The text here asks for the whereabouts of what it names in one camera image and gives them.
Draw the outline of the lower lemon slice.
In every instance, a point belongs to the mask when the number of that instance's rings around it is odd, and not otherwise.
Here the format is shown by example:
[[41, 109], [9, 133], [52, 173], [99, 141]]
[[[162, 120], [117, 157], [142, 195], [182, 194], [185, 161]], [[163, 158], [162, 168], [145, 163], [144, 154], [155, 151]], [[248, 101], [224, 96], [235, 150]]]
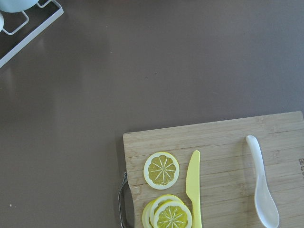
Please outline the lower lemon slice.
[[147, 184], [157, 190], [173, 186], [180, 173], [177, 159], [168, 152], [156, 152], [144, 164], [143, 175]]

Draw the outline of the white ceramic spoon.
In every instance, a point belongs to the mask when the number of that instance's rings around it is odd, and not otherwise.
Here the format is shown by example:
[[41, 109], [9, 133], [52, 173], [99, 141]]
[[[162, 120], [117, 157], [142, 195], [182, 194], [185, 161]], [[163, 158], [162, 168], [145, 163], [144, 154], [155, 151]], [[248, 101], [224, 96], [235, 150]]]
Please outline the white ceramic spoon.
[[257, 138], [252, 135], [246, 136], [246, 142], [255, 166], [256, 185], [254, 203], [257, 216], [264, 227], [277, 228], [280, 217], [276, 204], [268, 189], [261, 148]]

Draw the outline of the yellow plastic knife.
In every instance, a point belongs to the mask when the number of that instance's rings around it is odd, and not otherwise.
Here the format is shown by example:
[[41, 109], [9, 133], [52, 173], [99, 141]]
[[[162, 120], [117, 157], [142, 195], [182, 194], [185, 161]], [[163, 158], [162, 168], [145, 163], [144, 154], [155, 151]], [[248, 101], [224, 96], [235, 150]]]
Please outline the yellow plastic knife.
[[186, 175], [186, 194], [192, 202], [192, 227], [202, 228], [200, 206], [200, 151], [195, 150], [190, 158]]

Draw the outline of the light blue cup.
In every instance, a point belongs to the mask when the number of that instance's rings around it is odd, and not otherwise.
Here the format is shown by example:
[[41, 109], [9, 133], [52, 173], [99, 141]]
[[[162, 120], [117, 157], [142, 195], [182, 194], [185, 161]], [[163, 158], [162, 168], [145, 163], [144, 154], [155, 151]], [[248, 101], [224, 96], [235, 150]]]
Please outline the light blue cup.
[[38, 0], [0, 0], [0, 10], [7, 13], [25, 11], [33, 7]]

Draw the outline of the white cup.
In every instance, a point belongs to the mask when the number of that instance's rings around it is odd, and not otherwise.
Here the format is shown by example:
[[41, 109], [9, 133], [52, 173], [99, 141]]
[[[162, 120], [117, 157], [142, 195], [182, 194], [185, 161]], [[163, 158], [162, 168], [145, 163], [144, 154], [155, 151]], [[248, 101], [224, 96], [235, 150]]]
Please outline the white cup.
[[4, 27], [4, 17], [0, 12], [0, 31], [2, 31], [3, 27]]

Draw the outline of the bamboo cutting board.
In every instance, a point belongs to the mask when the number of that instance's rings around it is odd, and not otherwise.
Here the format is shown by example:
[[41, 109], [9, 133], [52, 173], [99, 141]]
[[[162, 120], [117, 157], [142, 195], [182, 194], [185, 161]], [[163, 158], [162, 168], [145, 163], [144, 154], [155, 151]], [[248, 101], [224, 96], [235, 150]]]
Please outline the bamboo cutting board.
[[[173, 194], [191, 207], [185, 183], [193, 151], [200, 151], [200, 205], [205, 228], [260, 228], [254, 204], [255, 167], [245, 137], [261, 148], [269, 191], [282, 228], [304, 225], [304, 118], [290, 112], [156, 130], [125, 133], [124, 152], [133, 199], [134, 225], [152, 199]], [[150, 187], [143, 175], [148, 157], [172, 154], [180, 165], [176, 183], [166, 190]]]

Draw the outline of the upper lemon slice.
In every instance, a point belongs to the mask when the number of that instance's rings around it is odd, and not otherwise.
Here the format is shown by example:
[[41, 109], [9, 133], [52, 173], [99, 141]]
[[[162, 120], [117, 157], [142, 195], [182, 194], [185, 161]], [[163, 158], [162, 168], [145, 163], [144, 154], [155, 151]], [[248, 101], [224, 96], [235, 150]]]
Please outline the upper lemon slice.
[[192, 214], [185, 204], [169, 201], [156, 210], [153, 226], [155, 228], [191, 228]]

